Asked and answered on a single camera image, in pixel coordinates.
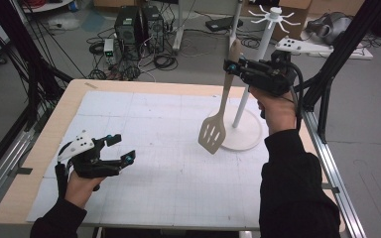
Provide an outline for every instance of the slotted spatula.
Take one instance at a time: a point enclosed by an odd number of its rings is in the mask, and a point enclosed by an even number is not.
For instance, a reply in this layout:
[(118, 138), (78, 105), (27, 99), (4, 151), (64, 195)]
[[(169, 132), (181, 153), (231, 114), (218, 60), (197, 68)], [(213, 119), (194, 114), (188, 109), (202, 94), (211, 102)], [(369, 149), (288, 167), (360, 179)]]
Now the slotted spatula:
[[(240, 41), (236, 39), (231, 45), (228, 53), (228, 59), (238, 61), (240, 52), (241, 44)], [(206, 118), (200, 127), (199, 138), (197, 141), (212, 154), (215, 154), (225, 140), (226, 132), (224, 127), (224, 111), (225, 104), (227, 103), (228, 92), (230, 91), (231, 83), (233, 82), (233, 76), (233, 74), (225, 74), (221, 104), (219, 106), (218, 113)]]

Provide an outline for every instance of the person's right hand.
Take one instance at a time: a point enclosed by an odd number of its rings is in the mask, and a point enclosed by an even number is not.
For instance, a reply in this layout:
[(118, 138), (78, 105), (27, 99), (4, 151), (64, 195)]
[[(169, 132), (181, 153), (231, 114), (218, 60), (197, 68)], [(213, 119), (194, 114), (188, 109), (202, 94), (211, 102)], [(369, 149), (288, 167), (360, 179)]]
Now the person's right hand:
[(70, 173), (64, 199), (84, 209), (92, 195), (92, 190), (106, 178), (81, 178), (76, 171)]
[(296, 128), (296, 110), (290, 92), (275, 97), (253, 86), (249, 87), (249, 91), (258, 100), (259, 109), (265, 111), (270, 135)]

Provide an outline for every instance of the floor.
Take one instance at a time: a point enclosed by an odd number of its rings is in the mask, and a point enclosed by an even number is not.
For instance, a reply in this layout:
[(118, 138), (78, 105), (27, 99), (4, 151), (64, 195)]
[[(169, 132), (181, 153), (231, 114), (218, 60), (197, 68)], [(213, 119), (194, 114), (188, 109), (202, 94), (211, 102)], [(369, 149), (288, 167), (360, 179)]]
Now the floor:
[[(46, 19), (65, 10), (40, 15)], [(83, 74), (92, 70), (92, 54), (85, 41), (111, 28), (115, 15), (96, 11), (91, 5), (74, 13), (80, 27), (73, 31), (58, 31), (55, 38)], [(206, 16), (191, 13), (186, 27), (204, 28)], [(242, 31), (253, 31), (259, 26), (245, 21)], [(48, 47), (58, 69), (82, 78), (55, 43)], [(224, 36), (210, 36), (199, 32), (185, 32), (183, 48), (177, 59), (178, 68), (172, 71), (153, 70), (141, 74), (137, 80), (192, 84), (222, 84), (222, 60), (226, 56), (228, 40)], [(270, 45), (266, 56), (272, 52)], [(326, 127), (328, 144), (350, 198), (354, 204), (367, 237), (381, 237), (381, 48), (368, 49), (373, 60), (350, 59), (337, 75), (331, 91)], [(248, 59), (256, 51), (243, 49)], [(293, 56), (304, 78), (314, 76), (325, 59), (305, 55)], [(26, 93), (10, 63), (0, 64), (0, 140), (26, 106)], [(243, 86), (240, 80), (234, 85)], [(0, 189), (0, 200), (11, 184), (8, 178)], [(0, 237), (28, 237), (30, 226), (0, 225)], [(91, 237), (90, 228), (81, 228), (79, 237)]]

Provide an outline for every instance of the wooden table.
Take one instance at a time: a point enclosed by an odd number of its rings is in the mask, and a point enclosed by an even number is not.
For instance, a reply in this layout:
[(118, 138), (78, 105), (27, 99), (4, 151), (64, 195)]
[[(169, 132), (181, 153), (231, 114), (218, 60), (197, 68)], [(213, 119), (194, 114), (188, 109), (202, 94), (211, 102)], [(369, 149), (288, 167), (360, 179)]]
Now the wooden table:
[[(82, 97), (90, 90), (208, 96), (220, 95), (222, 86), (90, 79), (73, 80), (23, 165), (24, 168), (33, 168), (32, 173), (30, 175), (17, 175), (0, 203), (0, 224), (27, 224), (26, 218), (49, 162), (58, 150)], [(243, 87), (232, 87), (229, 97), (240, 98), (243, 90)], [(314, 145), (305, 126), (301, 130), (301, 137), (305, 149), (315, 154)], [(323, 176), (323, 183), (327, 183), (325, 176)], [(325, 192), (333, 199), (330, 190)]]

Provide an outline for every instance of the grid sheet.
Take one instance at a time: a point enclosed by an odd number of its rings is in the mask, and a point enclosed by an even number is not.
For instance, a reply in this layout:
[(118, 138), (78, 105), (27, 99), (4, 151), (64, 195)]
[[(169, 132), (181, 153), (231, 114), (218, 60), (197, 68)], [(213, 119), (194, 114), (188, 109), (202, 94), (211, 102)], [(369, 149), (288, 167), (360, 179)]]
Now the grid sheet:
[[(202, 121), (218, 110), (221, 96), (90, 91), (82, 99), (60, 148), (82, 130), (93, 138), (121, 134), (102, 160), (131, 150), (135, 163), (107, 178), (86, 205), (84, 223), (99, 226), (258, 229), (263, 142), (244, 152), (220, 148), (215, 155), (198, 142)], [(240, 99), (228, 99), (238, 105)], [(259, 114), (256, 100), (246, 109)], [(263, 138), (268, 129), (261, 120)], [(56, 202), (57, 154), (28, 216), (35, 221)]]

